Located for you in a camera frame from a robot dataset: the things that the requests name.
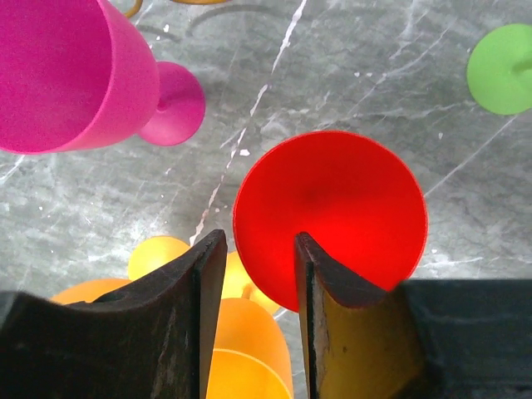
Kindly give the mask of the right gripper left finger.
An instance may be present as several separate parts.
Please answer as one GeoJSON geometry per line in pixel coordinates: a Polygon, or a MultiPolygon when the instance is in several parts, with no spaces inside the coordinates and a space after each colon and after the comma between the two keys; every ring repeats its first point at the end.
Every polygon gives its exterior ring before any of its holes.
{"type": "Polygon", "coordinates": [[[2,292],[2,397],[205,397],[226,254],[216,229],[92,303],[2,292]]]}

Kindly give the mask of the red wine glass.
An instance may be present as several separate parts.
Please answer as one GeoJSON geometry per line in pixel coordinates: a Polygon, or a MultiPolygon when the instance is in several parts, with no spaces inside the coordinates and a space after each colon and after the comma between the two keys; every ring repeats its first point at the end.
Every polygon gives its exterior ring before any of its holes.
{"type": "Polygon", "coordinates": [[[390,290],[421,260],[428,212],[416,177],[396,154],[363,135],[313,131],[253,165],[234,202],[233,231],[255,285],[297,311],[297,234],[310,234],[340,264],[390,290]]]}

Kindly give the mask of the magenta wine glass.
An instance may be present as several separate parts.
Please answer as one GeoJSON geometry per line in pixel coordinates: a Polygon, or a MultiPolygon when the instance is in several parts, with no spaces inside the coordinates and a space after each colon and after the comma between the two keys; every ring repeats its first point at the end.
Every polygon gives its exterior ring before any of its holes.
{"type": "Polygon", "coordinates": [[[89,150],[132,135],[178,145],[198,131],[205,108],[196,77],[157,61],[110,2],[2,2],[3,150],[89,150]]]}

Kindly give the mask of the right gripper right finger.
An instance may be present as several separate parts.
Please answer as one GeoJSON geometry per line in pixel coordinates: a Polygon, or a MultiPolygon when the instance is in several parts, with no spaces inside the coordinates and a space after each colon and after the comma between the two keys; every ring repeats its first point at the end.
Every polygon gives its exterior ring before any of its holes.
{"type": "Polygon", "coordinates": [[[409,279],[385,291],[294,240],[311,398],[528,398],[528,279],[409,279]]]}

